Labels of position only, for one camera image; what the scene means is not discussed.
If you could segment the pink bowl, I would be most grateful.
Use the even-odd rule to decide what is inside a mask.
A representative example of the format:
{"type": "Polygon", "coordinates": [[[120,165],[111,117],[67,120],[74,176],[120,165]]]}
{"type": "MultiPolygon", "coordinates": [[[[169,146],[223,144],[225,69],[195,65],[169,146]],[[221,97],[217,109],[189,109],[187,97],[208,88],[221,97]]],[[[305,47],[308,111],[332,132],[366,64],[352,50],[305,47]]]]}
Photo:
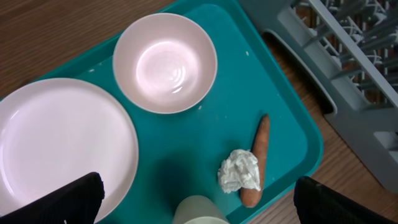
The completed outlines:
{"type": "Polygon", "coordinates": [[[218,56],[208,33],[172,13],[144,16],[120,35],[113,52],[116,83],[136,106],[173,114],[199,103],[211,90],[218,56]]]}

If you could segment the small white tissue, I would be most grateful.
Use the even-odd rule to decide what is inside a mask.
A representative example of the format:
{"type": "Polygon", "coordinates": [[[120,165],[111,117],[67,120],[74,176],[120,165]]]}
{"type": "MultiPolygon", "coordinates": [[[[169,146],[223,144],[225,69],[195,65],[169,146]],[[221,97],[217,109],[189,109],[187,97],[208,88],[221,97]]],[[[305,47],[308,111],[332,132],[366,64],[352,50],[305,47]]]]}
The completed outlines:
{"type": "Polygon", "coordinates": [[[248,150],[233,150],[218,169],[218,183],[227,194],[241,188],[260,191],[262,187],[257,157],[248,150]]]}

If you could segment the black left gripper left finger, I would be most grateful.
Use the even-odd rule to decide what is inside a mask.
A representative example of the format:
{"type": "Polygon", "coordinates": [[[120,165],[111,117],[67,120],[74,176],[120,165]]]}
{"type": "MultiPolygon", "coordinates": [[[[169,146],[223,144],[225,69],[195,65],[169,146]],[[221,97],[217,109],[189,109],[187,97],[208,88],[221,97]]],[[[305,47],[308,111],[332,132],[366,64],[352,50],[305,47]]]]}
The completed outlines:
{"type": "Polygon", "coordinates": [[[97,172],[90,172],[46,196],[1,217],[1,224],[94,224],[104,196],[104,184],[101,176],[97,172]]]}

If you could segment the orange carrot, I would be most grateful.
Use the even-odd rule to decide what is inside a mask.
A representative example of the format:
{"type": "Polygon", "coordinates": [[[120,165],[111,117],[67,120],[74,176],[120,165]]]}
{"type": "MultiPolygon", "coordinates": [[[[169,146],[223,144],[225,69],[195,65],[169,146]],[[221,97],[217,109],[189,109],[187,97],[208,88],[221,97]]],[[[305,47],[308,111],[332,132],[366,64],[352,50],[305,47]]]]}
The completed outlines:
{"type": "Polygon", "coordinates": [[[241,189],[240,198],[242,204],[246,208],[254,208],[261,200],[262,192],[264,189],[265,176],[266,176],[266,162],[267,153],[269,148],[269,134],[270,134],[270,119],[269,115],[265,114],[259,123],[252,153],[258,159],[260,190],[256,189],[241,189]]]}

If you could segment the teal plastic tray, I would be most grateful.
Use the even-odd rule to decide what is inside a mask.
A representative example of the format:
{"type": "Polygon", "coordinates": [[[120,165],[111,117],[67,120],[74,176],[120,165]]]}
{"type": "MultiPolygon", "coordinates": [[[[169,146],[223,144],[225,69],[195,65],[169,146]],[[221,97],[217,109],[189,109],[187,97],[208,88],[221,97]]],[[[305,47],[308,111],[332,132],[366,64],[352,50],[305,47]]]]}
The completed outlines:
{"type": "Polygon", "coordinates": [[[135,179],[121,203],[100,223],[171,223],[191,195],[208,197],[231,223],[246,223],[311,175],[323,154],[322,136],[269,49],[236,1],[176,1],[166,12],[186,16],[211,37],[218,73],[199,104],[155,114],[130,102],[113,74],[113,37],[52,70],[47,78],[94,84],[118,100],[139,143],[135,179]],[[246,208],[237,192],[222,191],[217,172],[235,149],[249,149],[262,115],[271,121],[261,201],[246,208]]]}

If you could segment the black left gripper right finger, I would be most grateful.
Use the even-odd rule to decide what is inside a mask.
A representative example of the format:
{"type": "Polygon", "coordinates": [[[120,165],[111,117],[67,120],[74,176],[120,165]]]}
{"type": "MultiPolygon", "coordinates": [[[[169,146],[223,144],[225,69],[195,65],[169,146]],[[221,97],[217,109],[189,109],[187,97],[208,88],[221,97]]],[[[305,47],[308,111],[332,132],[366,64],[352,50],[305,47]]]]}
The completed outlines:
{"type": "Polygon", "coordinates": [[[296,181],[294,205],[301,224],[395,224],[308,176],[296,181]]]}

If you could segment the white paper cup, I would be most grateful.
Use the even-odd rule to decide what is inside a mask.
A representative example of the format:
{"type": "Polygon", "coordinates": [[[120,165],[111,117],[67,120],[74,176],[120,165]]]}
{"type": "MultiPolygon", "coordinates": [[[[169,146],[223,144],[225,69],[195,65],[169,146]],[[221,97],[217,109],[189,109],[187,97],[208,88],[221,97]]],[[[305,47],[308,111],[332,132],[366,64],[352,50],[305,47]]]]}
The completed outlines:
{"type": "Polygon", "coordinates": [[[229,221],[209,198],[193,195],[180,202],[173,224],[229,224],[229,221]]]}

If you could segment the large pink plate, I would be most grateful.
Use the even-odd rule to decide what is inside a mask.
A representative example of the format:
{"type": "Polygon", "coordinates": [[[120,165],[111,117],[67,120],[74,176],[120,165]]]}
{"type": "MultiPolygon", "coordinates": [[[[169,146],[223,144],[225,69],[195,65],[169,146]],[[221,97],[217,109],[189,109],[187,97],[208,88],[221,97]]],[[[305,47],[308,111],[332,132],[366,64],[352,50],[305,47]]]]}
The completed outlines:
{"type": "Polygon", "coordinates": [[[2,215],[97,172],[105,192],[100,221],[128,193],[138,158],[130,116],[92,83],[50,78],[1,100],[2,215]]]}

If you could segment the grey dishwasher rack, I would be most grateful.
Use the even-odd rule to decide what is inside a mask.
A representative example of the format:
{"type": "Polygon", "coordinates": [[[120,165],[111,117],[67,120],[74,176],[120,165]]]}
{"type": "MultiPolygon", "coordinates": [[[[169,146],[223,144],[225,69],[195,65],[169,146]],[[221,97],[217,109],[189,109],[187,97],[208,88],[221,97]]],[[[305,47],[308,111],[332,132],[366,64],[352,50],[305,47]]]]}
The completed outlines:
{"type": "Polygon", "coordinates": [[[397,2],[248,0],[260,33],[301,63],[332,105],[326,120],[397,192],[397,2]]]}

